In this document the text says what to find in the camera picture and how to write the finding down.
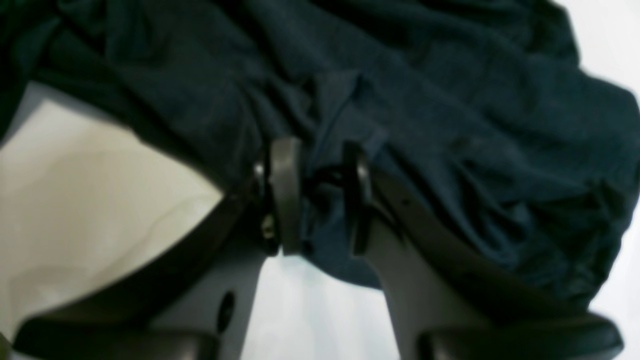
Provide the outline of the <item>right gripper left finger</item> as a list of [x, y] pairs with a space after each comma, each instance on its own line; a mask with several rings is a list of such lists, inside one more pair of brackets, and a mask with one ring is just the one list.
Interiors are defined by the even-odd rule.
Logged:
[[270, 256], [302, 250], [302, 143], [273, 141], [183, 239], [121, 280], [30, 317], [14, 360], [238, 360]]

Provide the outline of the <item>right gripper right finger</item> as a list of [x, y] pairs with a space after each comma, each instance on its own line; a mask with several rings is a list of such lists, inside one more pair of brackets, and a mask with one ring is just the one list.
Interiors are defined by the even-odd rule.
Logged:
[[377, 274], [403, 360], [612, 360], [624, 349], [610, 319], [479, 255], [358, 143], [342, 161], [351, 252]]

